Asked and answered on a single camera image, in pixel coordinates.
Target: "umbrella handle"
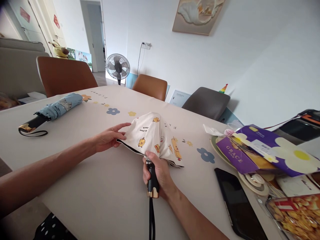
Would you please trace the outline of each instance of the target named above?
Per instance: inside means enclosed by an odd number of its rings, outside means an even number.
[[[155,166],[151,161],[146,161],[147,168],[151,174],[148,181],[148,193],[147,196],[151,198],[159,198],[159,182],[156,176]]]
[[[41,124],[46,122],[47,120],[43,117],[36,116],[34,119],[30,120],[29,122],[26,122],[25,124],[22,124],[18,129],[19,132],[24,133],[30,133],[37,129]]]

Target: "fan blade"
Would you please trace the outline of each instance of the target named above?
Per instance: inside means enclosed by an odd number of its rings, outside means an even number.
[[[121,71],[121,75],[124,77],[124,76],[127,76],[127,72],[125,70],[122,69]]]
[[[111,62],[108,62],[108,69],[110,69],[110,70],[116,70],[116,69],[114,68],[114,65],[113,65]]]
[[[124,67],[124,68],[128,68],[128,67],[129,67],[129,65],[128,65],[128,63],[127,63],[127,62],[123,62],[123,63],[121,63],[121,66],[122,66],[122,67]]]
[[[119,62],[120,59],[121,59],[121,57],[119,57],[119,56],[114,56],[113,57],[114,63]]]

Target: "fan grille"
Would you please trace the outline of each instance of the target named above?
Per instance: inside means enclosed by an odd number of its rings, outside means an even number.
[[[122,67],[121,73],[118,73],[115,64],[116,62],[119,62]],[[109,75],[115,79],[118,79],[118,76],[120,74],[121,79],[126,78],[130,73],[130,64],[128,60],[121,54],[111,54],[106,61],[106,70],[109,73]]]

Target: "white tablecloth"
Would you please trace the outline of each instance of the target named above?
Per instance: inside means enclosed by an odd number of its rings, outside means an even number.
[[[158,112],[171,125],[178,139],[185,168],[170,168],[179,189],[229,239],[241,239],[232,230],[214,173],[218,167],[230,173],[228,166],[213,150],[203,124],[220,132],[225,124],[170,105],[118,85],[78,92],[87,102],[71,109],[61,118],[46,122],[37,130],[42,137],[24,137],[18,126],[31,120],[34,113],[64,95],[51,97],[0,112],[0,157],[12,169],[18,169],[55,154],[108,127],[148,112]],[[119,113],[112,115],[109,108]],[[201,158],[197,149],[214,155]],[[250,203],[269,239],[281,239],[272,220],[265,215],[255,196],[242,184]],[[141,156],[125,146],[97,153],[40,196],[44,204],[78,239],[148,239],[149,199],[142,180]],[[157,239],[187,239],[187,235],[163,199],[154,200]]]

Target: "gray sofa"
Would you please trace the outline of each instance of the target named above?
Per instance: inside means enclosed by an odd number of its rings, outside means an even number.
[[[29,92],[46,94],[38,73],[38,56],[49,57],[40,42],[0,38],[0,92],[18,99]]]

